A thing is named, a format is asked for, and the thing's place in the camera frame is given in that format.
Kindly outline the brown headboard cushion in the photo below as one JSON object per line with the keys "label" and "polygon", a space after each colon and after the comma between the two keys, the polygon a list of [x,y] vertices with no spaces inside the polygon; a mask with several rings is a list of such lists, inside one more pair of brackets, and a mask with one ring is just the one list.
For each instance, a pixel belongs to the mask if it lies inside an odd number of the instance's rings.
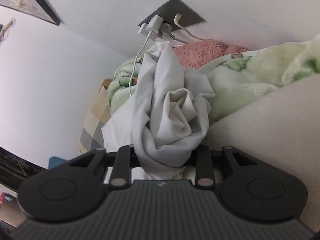
{"label": "brown headboard cushion", "polygon": [[111,84],[111,82],[112,82],[112,80],[105,79],[103,81],[103,83],[101,84],[101,87],[100,87],[99,91],[107,90],[109,85]]}

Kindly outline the plaid pillow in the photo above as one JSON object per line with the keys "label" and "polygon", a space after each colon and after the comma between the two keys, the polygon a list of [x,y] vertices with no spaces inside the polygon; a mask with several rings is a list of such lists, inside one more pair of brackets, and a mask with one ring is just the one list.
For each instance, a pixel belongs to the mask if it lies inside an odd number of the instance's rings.
{"label": "plaid pillow", "polygon": [[107,89],[105,87],[101,87],[82,128],[79,143],[80,154],[84,154],[88,151],[96,148],[102,148],[104,146],[101,129],[110,117]]}

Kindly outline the green fleece blanket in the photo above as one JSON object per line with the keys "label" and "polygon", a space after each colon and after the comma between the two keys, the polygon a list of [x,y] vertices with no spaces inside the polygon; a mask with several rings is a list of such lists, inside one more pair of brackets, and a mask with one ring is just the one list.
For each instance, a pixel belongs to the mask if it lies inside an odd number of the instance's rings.
{"label": "green fleece blanket", "polygon": [[[118,68],[108,93],[111,116],[135,92],[143,57]],[[209,114],[212,124],[271,92],[318,74],[319,37],[225,55],[195,70],[208,77],[215,93]]]}

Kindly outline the white garment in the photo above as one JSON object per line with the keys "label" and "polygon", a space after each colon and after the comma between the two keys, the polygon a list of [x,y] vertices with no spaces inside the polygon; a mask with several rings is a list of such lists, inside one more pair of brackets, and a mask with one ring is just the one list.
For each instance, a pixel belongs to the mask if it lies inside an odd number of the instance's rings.
{"label": "white garment", "polygon": [[208,77],[185,70],[169,42],[143,57],[133,95],[102,129],[104,147],[132,145],[150,180],[178,179],[209,129],[215,93]]}

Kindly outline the blue covered chair right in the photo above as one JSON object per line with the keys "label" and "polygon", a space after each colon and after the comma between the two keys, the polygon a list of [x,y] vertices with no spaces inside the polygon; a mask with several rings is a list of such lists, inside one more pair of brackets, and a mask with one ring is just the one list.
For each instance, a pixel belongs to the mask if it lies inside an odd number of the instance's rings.
{"label": "blue covered chair right", "polygon": [[51,170],[51,169],[53,169],[53,168],[55,168],[57,166],[65,164],[67,162],[68,162],[68,160],[62,159],[60,157],[55,157],[55,156],[50,157],[49,158],[49,163],[48,163],[48,169]]}

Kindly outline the beige cloth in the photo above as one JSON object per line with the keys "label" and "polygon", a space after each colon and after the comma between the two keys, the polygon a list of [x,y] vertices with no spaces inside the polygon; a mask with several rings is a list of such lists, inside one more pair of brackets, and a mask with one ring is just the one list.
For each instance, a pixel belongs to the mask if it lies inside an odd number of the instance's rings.
{"label": "beige cloth", "polygon": [[303,181],[308,201],[300,220],[319,230],[319,75],[250,103],[212,124],[203,144],[233,146]]}

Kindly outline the white charger plug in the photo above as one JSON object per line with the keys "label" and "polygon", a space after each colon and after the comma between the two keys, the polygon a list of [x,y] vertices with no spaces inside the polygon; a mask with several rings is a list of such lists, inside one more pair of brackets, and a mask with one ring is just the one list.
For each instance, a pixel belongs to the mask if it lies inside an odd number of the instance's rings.
{"label": "white charger plug", "polygon": [[161,16],[155,15],[148,23],[143,23],[140,26],[138,34],[147,37],[147,40],[154,41],[159,35],[159,30],[163,22],[164,19]]}

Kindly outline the grey wall socket plate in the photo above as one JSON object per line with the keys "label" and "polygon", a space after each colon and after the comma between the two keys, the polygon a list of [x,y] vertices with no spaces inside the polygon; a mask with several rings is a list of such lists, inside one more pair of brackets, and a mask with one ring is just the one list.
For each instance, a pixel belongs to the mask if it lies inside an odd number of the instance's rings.
{"label": "grey wall socket plate", "polygon": [[140,24],[149,23],[153,16],[158,15],[163,18],[164,23],[168,23],[173,26],[173,31],[179,30],[180,28],[174,23],[174,18],[177,14],[181,14],[179,24],[183,27],[189,27],[191,25],[199,24],[205,21],[205,19],[200,16],[196,11],[191,9],[182,0],[168,0],[158,9],[152,12],[147,18],[145,18]]}

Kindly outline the leaf painting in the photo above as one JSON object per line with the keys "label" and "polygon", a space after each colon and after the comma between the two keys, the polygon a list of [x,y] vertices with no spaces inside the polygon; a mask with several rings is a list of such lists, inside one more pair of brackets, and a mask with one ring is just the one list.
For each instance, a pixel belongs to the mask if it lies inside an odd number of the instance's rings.
{"label": "leaf painting", "polygon": [[61,21],[45,0],[1,0],[1,6],[59,26]]}

